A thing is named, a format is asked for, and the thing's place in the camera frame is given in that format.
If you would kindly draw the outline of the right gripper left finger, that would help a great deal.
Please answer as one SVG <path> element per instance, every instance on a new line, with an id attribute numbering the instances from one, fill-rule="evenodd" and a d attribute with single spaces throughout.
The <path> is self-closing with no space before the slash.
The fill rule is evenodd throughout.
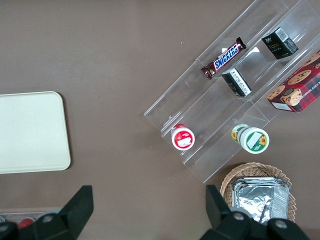
<path id="1" fill-rule="evenodd" d="M 35 239 L 76 240 L 93 211 L 93 188 L 84 185 L 59 212 L 47 213 L 34 223 Z"/>

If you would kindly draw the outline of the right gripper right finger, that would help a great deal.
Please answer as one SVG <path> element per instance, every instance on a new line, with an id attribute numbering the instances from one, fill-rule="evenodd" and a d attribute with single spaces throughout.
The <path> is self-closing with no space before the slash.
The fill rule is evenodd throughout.
<path id="1" fill-rule="evenodd" d="M 207 185 L 205 207 L 211 224 L 203 240 L 248 240 L 250 218 L 242 212 L 231 211 L 215 185 Z"/>

